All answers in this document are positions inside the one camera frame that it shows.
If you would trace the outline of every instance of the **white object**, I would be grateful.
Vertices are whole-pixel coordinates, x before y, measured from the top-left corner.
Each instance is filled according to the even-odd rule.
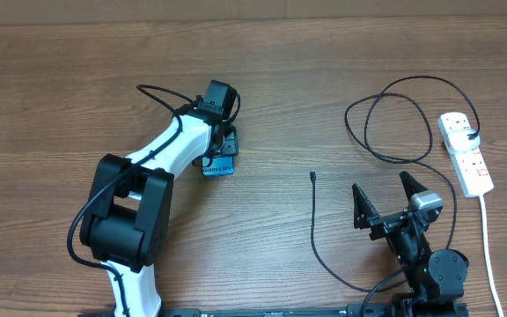
[[[463,195],[465,197],[479,197],[482,218],[482,244],[484,246],[484,260],[489,275],[490,291],[492,291],[498,316],[503,317],[500,298],[498,298],[492,275],[492,264],[490,263],[489,229],[483,196],[494,188],[494,184],[479,149],[481,138],[478,136],[474,140],[469,139],[468,136],[474,133],[474,130],[471,129],[465,114],[443,114],[437,119],[437,125],[444,138],[445,147],[449,151],[455,173],[459,178],[459,184],[463,189]]]
[[[143,164],[143,167],[151,170],[163,168],[166,172],[172,173],[177,178],[181,172],[193,161],[203,155],[209,148],[210,125],[203,120],[190,115],[182,115],[181,122],[183,130],[173,142],[171,142],[158,155]],[[127,156],[133,162],[137,162],[156,150],[167,139],[173,136],[179,122],[177,118],[172,119],[172,124],[154,141]],[[130,193],[131,198],[140,200],[142,196],[137,193]],[[129,267],[117,262],[102,262],[108,266],[115,267],[122,275],[125,299],[129,309],[130,317],[156,317],[162,306],[162,300],[156,291],[156,279],[154,277],[153,264],[149,267],[142,267],[139,273],[134,273]],[[113,286],[116,308],[115,317],[126,317],[122,314],[121,290],[119,284],[114,280],[114,275],[107,272]]]
[[[117,262],[101,262],[114,267],[122,275],[125,299],[129,308],[130,317],[156,317],[162,306],[162,299],[156,291],[156,279],[154,278],[154,265],[142,267],[140,273],[134,273],[129,267]],[[114,317],[126,317],[122,314],[121,290],[119,284],[114,280],[114,274],[107,271],[111,285],[113,286]]]

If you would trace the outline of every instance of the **white power strip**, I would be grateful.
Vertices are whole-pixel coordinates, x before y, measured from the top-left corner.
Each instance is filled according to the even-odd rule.
[[[489,253],[489,230],[487,226],[486,206],[484,203],[484,194],[494,188],[489,170],[482,158],[479,145],[481,138],[475,137],[469,139],[469,135],[474,133],[465,114],[447,113],[437,119],[437,125],[444,138],[444,144],[451,162],[455,168],[455,173],[459,178],[459,183],[463,189],[465,197],[479,197],[481,203],[482,215],[482,242],[484,246],[484,259],[489,274],[490,290],[498,311],[498,316],[503,317],[502,306],[496,292],[494,278],[492,276],[492,264],[490,263]]]

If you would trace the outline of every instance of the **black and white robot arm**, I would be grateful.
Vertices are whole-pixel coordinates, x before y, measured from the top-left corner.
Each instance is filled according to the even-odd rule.
[[[172,124],[155,140],[126,158],[107,154],[93,179],[90,201],[83,214],[80,239],[107,271],[113,286],[115,317],[155,317],[162,306],[156,291],[153,262],[163,250],[172,200],[173,181],[197,158],[213,160],[238,154],[235,128],[228,121],[237,92],[227,84],[211,81],[204,98],[179,109]],[[150,156],[176,135],[162,151],[140,166],[135,162]],[[223,146],[235,151],[222,151]],[[119,174],[130,173],[108,186]],[[138,210],[117,205],[114,199],[140,201]]]

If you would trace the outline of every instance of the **wooden table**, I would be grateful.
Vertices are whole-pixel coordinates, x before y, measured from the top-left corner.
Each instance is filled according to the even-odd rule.
[[[350,282],[372,287],[398,266],[384,240],[372,242],[353,228],[354,182],[388,214],[405,206],[398,173],[410,171],[445,199],[427,233],[432,248],[444,247],[453,212],[447,185],[422,167],[378,161],[343,124],[349,103],[417,74],[453,81],[477,106],[496,185],[486,196],[490,252],[507,315],[506,16],[0,28],[0,316],[72,316],[114,306],[105,272],[69,258],[70,222],[99,159],[142,148],[169,122],[170,114],[135,85],[195,96],[212,78],[242,95],[237,170],[207,180],[189,167],[176,181],[167,246],[156,262],[166,305],[361,302],[363,293],[335,281],[312,254],[308,173],[318,173],[316,245]],[[436,124],[448,111],[473,116],[438,82],[416,80],[393,92],[422,105],[434,133],[424,162],[457,187],[452,246],[471,261],[463,301],[472,316],[495,316],[479,204],[462,196]],[[368,106],[353,111],[358,135]],[[427,133],[411,105],[385,100],[372,116],[370,141],[380,151],[416,157],[427,148]],[[78,242],[77,251],[91,258]]]

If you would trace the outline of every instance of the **power outlet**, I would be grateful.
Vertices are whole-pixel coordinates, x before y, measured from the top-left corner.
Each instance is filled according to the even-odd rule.
[[[449,151],[463,195],[476,197],[494,188],[479,148],[480,137],[468,139],[473,130],[467,116],[461,113],[443,114],[437,120],[437,125]]]

